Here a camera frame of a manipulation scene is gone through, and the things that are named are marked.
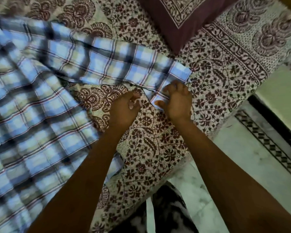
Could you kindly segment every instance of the blue plaid fabric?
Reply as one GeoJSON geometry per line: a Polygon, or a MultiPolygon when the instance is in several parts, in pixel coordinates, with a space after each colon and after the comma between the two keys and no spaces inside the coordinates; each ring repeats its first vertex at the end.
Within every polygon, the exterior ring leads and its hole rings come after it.
{"type": "Polygon", "coordinates": [[[143,46],[0,16],[0,232],[26,231],[98,139],[58,78],[130,82],[154,102],[167,98],[165,85],[189,75],[188,68],[143,46]]]}

